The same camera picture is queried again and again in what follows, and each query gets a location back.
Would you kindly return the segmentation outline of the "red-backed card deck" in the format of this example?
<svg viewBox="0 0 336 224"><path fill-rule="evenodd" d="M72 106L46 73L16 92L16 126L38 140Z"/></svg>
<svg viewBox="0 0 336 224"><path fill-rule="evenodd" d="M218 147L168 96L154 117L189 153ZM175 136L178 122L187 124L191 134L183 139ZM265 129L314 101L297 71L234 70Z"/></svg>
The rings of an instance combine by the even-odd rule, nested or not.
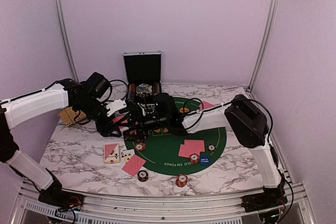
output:
<svg viewBox="0 0 336 224"><path fill-rule="evenodd" d="M128 130L130 127L125 126L124 124L128 123L128 118L125 115L117 116L113 120L112 133L123 133Z"/></svg>

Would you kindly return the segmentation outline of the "red 5 chips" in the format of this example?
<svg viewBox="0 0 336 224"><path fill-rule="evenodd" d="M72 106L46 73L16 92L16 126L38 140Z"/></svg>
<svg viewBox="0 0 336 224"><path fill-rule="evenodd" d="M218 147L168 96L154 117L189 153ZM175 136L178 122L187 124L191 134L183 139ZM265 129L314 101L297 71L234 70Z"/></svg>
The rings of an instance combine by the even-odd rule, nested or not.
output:
<svg viewBox="0 0 336 224"><path fill-rule="evenodd" d="M199 162L199 160L200 160L199 158L200 158L199 155L192 154L192 155L190 155L190 162L192 164L197 164Z"/></svg>
<svg viewBox="0 0 336 224"><path fill-rule="evenodd" d="M146 149L146 144L145 143L136 143L134 146L134 149L138 152L141 152Z"/></svg>

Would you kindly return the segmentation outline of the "five of clubs card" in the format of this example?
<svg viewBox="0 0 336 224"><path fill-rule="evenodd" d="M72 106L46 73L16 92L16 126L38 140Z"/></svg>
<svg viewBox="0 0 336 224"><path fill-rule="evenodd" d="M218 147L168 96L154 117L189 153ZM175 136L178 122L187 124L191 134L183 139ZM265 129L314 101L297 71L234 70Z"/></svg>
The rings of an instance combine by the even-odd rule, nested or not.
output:
<svg viewBox="0 0 336 224"><path fill-rule="evenodd" d="M124 164L126 164L134 155L134 150L128 150L121 152L121 160Z"/></svg>

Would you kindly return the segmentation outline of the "red-backed card off mat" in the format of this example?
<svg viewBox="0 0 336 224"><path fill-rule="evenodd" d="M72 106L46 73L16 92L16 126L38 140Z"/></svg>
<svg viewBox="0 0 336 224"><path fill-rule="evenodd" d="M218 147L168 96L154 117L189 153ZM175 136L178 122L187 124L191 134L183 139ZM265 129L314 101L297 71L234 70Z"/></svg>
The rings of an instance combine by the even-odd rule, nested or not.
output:
<svg viewBox="0 0 336 224"><path fill-rule="evenodd" d="M122 170L134 177L145 163L146 160L137 155L133 155L131 159L122 167Z"/></svg>

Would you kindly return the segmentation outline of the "dark 100 chip stack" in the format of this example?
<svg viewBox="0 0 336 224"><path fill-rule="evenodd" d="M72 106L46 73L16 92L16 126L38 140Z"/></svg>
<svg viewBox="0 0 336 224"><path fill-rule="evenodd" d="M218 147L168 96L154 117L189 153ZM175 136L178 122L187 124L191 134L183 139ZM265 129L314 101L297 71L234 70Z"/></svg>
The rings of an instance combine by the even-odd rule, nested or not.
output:
<svg viewBox="0 0 336 224"><path fill-rule="evenodd" d="M148 175L147 171L145 171L145 170L140 170L140 171L138 172L138 174L137 174L137 177L138 177L138 180L139 180L140 182L145 182L145 181L148 180L149 175Z"/></svg>

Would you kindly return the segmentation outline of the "orange round dealer button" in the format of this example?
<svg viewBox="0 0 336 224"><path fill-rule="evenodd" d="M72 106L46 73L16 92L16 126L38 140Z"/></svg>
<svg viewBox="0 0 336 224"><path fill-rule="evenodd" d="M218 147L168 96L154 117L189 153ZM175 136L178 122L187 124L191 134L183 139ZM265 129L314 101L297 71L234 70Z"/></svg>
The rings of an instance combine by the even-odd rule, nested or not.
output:
<svg viewBox="0 0 336 224"><path fill-rule="evenodd" d="M189 109L187 107L180 108L180 112L183 113L183 114L187 114L187 113L189 113Z"/></svg>

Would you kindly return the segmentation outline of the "red-backed card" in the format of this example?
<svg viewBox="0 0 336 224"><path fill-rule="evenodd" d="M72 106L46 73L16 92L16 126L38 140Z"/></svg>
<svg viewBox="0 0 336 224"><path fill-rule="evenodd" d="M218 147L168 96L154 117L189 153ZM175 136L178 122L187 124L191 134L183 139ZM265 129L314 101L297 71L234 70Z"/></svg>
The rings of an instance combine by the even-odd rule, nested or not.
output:
<svg viewBox="0 0 336 224"><path fill-rule="evenodd" d="M211 108L214 108L215 105L209 103L209 102L206 102L206 101L202 101L201 104L199 105L199 109L200 110L209 110Z"/></svg>
<svg viewBox="0 0 336 224"><path fill-rule="evenodd" d="M205 152L204 140L184 140L185 150L189 153Z"/></svg>

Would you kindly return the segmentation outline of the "red 5 chip stack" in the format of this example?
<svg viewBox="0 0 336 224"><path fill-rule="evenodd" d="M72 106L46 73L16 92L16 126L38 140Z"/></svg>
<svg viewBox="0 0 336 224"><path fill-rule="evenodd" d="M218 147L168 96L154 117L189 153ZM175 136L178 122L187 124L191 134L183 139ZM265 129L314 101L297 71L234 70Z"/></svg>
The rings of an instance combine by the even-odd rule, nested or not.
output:
<svg viewBox="0 0 336 224"><path fill-rule="evenodd" d="M178 187L184 187L186 186L187 182L188 182L188 177L185 174L180 174L178 175L175 183Z"/></svg>

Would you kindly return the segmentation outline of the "blue small blind button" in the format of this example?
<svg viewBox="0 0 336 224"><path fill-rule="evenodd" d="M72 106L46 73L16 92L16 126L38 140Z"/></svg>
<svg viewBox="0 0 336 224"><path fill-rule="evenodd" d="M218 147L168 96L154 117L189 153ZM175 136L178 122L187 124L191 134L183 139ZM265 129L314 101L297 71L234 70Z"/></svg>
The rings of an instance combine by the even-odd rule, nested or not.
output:
<svg viewBox="0 0 336 224"><path fill-rule="evenodd" d="M211 163L211 159L208 156L201 156L199 159L199 164L202 166L208 166Z"/></svg>

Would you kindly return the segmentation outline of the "dark 100 chips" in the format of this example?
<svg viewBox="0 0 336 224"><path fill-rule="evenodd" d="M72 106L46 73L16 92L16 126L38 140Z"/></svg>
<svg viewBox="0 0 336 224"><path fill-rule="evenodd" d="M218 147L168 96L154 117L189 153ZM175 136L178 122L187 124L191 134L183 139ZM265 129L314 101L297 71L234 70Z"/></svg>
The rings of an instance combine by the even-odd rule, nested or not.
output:
<svg viewBox="0 0 336 224"><path fill-rule="evenodd" d="M213 145L213 144L209 144L207 146L207 150L210 152L210 153L213 153L214 151L216 151L216 146Z"/></svg>

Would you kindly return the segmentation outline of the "red-backed card seat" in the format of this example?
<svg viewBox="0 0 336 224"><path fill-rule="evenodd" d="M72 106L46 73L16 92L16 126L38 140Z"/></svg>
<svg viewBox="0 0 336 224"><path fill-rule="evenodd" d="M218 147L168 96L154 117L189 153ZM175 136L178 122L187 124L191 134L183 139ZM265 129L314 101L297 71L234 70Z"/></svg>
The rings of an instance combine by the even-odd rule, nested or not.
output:
<svg viewBox="0 0 336 224"><path fill-rule="evenodd" d="M196 153L197 151L195 150L193 146L181 144L178 156L189 158L192 154L196 154Z"/></svg>

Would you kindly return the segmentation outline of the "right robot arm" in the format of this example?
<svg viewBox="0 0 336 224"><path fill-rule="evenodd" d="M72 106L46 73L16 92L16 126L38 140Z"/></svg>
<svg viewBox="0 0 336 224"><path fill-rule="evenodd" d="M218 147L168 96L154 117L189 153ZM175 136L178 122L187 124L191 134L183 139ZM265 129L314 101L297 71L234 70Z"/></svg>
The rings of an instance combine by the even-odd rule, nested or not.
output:
<svg viewBox="0 0 336 224"><path fill-rule="evenodd" d="M260 111L261 104L242 94L236 95L230 102L209 109L201 108L186 112L185 107L178 111L174 99L167 93L154 96L154 110L134 103L126 109L121 123L128 128L124 138L129 141L145 141L148 132L158 128L167 128L173 135L186 136L197 132L230 127L238 142L252 153L263 182L260 203L271 207L276 203L285 185L285 177L279 168L278 155L271 143L271 115L267 110Z"/></svg>

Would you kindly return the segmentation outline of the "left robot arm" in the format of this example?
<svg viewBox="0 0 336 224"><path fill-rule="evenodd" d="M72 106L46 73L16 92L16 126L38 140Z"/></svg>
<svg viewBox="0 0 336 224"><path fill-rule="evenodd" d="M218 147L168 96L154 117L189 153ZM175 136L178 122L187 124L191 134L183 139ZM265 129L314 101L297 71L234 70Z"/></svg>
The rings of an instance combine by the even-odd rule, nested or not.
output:
<svg viewBox="0 0 336 224"><path fill-rule="evenodd" d="M95 72L86 81L58 80L46 88L2 101L1 162L39 187L42 199L50 200L56 206L63 205L73 195L63 191L61 182L51 172L19 148L11 129L47 112L73 107L95 121L102 136L111 136L115 131L113 114L127 104L120 99L100 101L110 87L111 83Z"/></svg>

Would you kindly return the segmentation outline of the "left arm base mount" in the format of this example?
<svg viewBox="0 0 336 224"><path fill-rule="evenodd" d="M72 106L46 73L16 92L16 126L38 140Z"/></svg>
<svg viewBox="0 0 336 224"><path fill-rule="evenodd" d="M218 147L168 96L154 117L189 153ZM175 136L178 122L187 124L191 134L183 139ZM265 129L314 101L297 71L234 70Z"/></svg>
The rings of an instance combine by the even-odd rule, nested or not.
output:
<svg viewBox="0 0 336 224"><path fill-rule="evenodd" d="M40 202L59 207L61 210L80 210L84 195L61 190L53 194L42 192L39 194Z"/></svg>

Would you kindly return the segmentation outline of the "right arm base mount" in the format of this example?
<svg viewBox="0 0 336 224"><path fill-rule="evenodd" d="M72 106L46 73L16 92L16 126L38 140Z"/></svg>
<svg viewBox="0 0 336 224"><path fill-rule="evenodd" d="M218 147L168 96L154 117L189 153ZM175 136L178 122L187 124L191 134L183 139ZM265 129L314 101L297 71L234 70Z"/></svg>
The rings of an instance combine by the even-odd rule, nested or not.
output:
<svg viewBox="0 0 336 224"><path fill-rule="evenodd" d="M272 207L285 205L288 202L287 197L283 195L277 196L275 194L259 193L253 195L243 196L241 206L245 212L253 212L264 210Z"/></svg>

